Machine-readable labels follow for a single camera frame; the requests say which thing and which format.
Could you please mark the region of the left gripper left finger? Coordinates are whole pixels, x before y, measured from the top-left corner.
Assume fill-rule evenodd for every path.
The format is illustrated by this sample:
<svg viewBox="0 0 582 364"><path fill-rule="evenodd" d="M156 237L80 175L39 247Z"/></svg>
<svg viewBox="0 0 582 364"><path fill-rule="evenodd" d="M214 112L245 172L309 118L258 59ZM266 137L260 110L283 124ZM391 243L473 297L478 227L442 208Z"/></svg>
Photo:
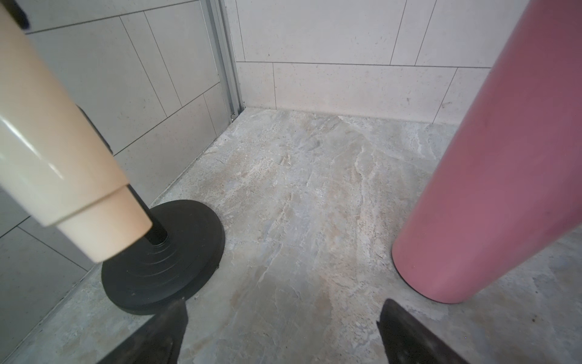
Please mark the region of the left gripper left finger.
<svg viewBox="0 0 582 364"><path fill-rule="evenodd" d="M177 363L187 325L182 298L154 315L99 363Z"/></svg>

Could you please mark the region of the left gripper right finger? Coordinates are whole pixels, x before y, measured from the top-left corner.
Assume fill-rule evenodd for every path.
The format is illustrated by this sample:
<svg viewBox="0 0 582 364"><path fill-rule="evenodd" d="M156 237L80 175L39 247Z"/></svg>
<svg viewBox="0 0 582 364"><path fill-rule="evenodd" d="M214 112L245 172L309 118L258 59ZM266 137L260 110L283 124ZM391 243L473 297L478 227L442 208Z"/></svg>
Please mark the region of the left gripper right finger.
<svg viewBox="0 0 582 364"><path fill-rule="evenodd" d="M388 363L468 363L395 300L384 302L377 327Z"/></svg>

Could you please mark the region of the pink thermos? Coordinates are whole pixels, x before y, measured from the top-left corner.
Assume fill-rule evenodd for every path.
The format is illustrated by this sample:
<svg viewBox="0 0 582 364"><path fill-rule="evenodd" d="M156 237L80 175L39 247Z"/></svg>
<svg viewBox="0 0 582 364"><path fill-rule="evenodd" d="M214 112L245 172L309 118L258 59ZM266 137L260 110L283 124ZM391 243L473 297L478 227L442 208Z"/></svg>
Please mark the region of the pink thermos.
<svg viewBox="0 0 582 364"><path fill-rule="evenodd" d="M392 247L461 303L581 223L581 3L532 1Z"/></svg>

